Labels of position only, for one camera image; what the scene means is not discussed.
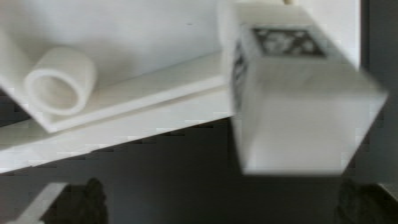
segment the white tube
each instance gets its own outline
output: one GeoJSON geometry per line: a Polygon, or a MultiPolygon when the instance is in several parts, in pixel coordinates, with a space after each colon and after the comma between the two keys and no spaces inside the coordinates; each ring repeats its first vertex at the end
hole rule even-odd
{"type": "Polygon", "coordinates": [[[96,84],[96,66],[91,58],[66,47],[53,48],[25,78],[32,104],[43,112],[69,116],[87,104],[96,84]]]}

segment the white box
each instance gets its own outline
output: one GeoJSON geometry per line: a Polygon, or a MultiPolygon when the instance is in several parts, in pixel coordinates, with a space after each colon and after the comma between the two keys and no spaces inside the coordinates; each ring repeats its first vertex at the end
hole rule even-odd
{"type": "Polygon", "coordinates": [[[299,6],[236,5],[231,95],[245,174],[341,174],[388,92],[299,6]]]}

